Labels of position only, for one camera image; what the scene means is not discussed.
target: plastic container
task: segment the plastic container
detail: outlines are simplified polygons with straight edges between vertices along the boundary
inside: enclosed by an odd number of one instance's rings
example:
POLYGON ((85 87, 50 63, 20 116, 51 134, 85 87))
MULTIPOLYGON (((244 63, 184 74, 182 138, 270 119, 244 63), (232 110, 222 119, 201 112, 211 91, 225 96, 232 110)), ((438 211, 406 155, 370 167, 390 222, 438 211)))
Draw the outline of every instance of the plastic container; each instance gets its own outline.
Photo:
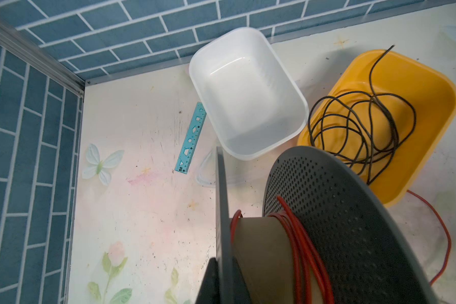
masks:
MULTIPOLYGON (((370 68, 383 52, 384 50, 369 51, 355 58, 329 92, 329 95, 337 96, 353 90, 371 92, 368 83, 370 68)), ((389 207, 404 196, 456 115, 456 87, 443 74, 395 52, 389 52, 376 65, 372 82, 375 92, 398 94, 409 101, 416 111, 417 124, 414 133, 397 149, 387 169, 370 184, 370 189, 379 200, 386 207, 389 207)), ((348 95, 348 98, 345 97, 341 98, 341 101, 347 105, 366 99, 357 94, 348 95)), ((399 137, 402 138, 407 135, 412 128, 412 112, 409 107, 391 96, 379 98, 392 113, 399 137)), ((321 117, 324 107, 325 103, 323 102, 318 110, 313 113, 311 122, 321 117)), ((369 126, 368 106, 360 108, 356 106, 354 110, 362 119, 362 123, 369 126)), ((331 104, 328 112, 347 114, 347 110, 344 110, 343 106, 337 105, 336 102, 331 104)), ((373 114, 374 138, 377 146, 383 146, 385 145, 383 143, 389 141, 390 134, 387 120, 378 119, 379 114, 377 111, 373 114)), ((324 120, 324 125, 341 124, 341 121, 334 119, 340 118, 328 117, 324 120)), ((344 141, 344 130, 334 130, 338 131, 325 133, 324 143, 327 150, 338 149, 344 141)), ((349 138, 347 147, 353 149, 356 154, 361 140, 354 141, 353 145, 351 143, 351 138, 349 138)), ((299 135, 298 145, 310 145, 307 126, 299 135)), ((385 163, 386 160, 375 163, 372 172, 380 171, 385 163)), ((360 167, 355 166, 352 169, 359 171, 360 167)), ((367 176, 362 174, 360 177, 366 180, 367 176)))
POLYGON ((189 75, 223 148, 253 160, 307 124, 309 108, 265 36, 238 28, 202 47, 189 75))

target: floor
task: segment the floor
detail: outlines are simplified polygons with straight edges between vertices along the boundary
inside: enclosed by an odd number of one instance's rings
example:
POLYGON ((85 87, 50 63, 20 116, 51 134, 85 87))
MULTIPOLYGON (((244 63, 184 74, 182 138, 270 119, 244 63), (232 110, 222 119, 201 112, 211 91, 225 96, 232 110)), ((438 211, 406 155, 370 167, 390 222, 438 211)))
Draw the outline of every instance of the floor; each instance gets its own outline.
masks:
MULTIPOLYGON (((441 33, 447 25, 456 26, 456 3, 272 46, 311 105, 330 90, 353 58, 392 44, 395 52, 419 58, 456 85, 456 43, 441 33)), ((207 260, 215 255, 210 153, 217 142, 209 119, 188 174, 173 169, 198 101, 186 65, 86 88, 71 303, 109 301, 114 296, 132 303, 195 301, 207 260), (120 164, 109 169, 108 186, 98 176, 81 178, 91 143, 102 160, 124 150, 120 164), (110 267, 116 267, 113 276, 110 267)), ((244 216, 261 215, 268 171, 294 144, 292 140, 254 161, 226 158, 231 213, 241 209, 244 216)), ((456 118, 411 190, 433 204, 452 236, 448 268, 433 289, 443 303, 456 304, 456 118)), ((446 249, 436 217, 410 195, 388 211, 426 275, 433 277, 446 249)))

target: yellow plastic tub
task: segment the yellow plastic tub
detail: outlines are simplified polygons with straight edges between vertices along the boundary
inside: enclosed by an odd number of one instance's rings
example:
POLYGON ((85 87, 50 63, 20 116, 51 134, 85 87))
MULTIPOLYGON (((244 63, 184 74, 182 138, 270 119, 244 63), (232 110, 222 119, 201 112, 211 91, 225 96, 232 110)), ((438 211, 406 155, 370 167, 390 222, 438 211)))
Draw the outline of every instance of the yellow plastic tub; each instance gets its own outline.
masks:
MULTIPOLYGON (((384 50, 368 51, 355 58, 328 95, 337 96, 353 90, 371 92, 368 81, 370 68, 383 52, 384 50)), ((456 115, 456 87, 443 74, 395 52, 389 52, 376 65, 372 82, 376 93, 393 93, 409 101, 415 108, 417 118, 414 133, 397 149, 387 169, 370 184, 370 189, 386 207, 389 207, 397 203, 405 194, 456 115)), ((351 105, 364 99, 368 98, 363 94, 349 94, 342 97, 341 101, 351 105)), ((399 137, 405 137, 412 129, 411 109, 393 96, 381 96, 379 99, 391 112, 399 137)), ((315 110, 311 117, 311 126, 322 117, 328 102, 329 100, 322 101, 321 106, 315 110)), ((354 111, 360 117, 362 124, 369 128, 368 104, 355 106, 354 111)), ((328 107, 327 113, 347 115, 347 112, 339 103, 333 102, 328 107)), ((383 147, 390 138, 388 121, 377 109, 374 112, 372 109, 372 116, 375 144, 383 147)), ((346 120, 337 116, 324 119, 324 128, 345 124, 346 120)), ((319 130, 320 127, 317 126, 313 134, 319 130)), ((345 135, 346 131, 343 129, 325 131, 325 150, 337 152, 344 142, 345 135)), ((350 133, 343 152, 346 155, 355 155, 360 144, 359 135, 350 133)), ((298 145, 310 145, 307 126, 299 135, 298 145)), ((315 140, 315 145, 321 148, 320 137, 315 140)), ((386 163, 386 159, 374 163, 371 175, 374 176, 374 173, 380 171, 386 163)), ((352 168, 354 172, 360 169, 361 165, 355 165, 352 168)), ((364 172, 360 177, 366 181, 367 175, 364 172)))

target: wall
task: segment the wall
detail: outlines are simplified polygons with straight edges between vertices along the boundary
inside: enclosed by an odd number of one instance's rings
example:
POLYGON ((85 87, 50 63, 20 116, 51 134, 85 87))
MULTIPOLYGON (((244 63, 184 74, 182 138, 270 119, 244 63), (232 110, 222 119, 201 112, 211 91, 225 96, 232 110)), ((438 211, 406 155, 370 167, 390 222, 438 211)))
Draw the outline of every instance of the wall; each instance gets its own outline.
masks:
POLYGON ((0 303, 62 301, 81 108, 0 46, 0 303))
POLYGON ((251 26, 270 37, 420 2, 424 0, 5 0, 0 17, 89 79, 193 55, 238 27, 251 26))

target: green leaf print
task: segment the green leaf print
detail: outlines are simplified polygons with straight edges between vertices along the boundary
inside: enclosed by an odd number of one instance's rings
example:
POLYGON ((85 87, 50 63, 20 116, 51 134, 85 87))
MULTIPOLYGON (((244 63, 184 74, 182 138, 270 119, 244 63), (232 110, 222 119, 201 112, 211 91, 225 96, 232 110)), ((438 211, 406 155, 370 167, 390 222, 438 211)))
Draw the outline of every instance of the green leaf print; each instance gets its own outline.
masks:
POLYGON ((173 268, 172 272, 170 273, 170 282, 173 288, 176 287, 177 283, 179 282, 179 273, 175 268, 173 268))
POLYGON ((106 253, 106 252, 103 254, 102 264, 103 264, 103 270, 109 274, 110 268, 111 268, 111 262, 110 262, 110 258, 108 257, 108 253, 106 253))
POLYGON ((128 260, 128 257, 124 258, 123 261, 120 263, 120 265, 111 268, 110 278, 113 279, 114 277, 116 277, 120 273, 120 271, 122 271, 123 267, 127 263, 127 260, 128 260))
POLYGON ((99 301, 102 299, 102 295, 100 294, 100 287, 98 286, 97 283, 95 282, 89 282, 88 283, 88 289, 93 298, 95 298, 96 301, 99 301))
POLYGON ((166 300, 167 304, 177 304, 176 297, 173 295, 171 289, 167 289, 166 293, 164 294, 164 300, 166 300))
POLYGON ((113 298, 110 300, 110 304, 125 304, 130 300, 132 296, 132 289, 131 288, 124 288, 117 292, 113 298))

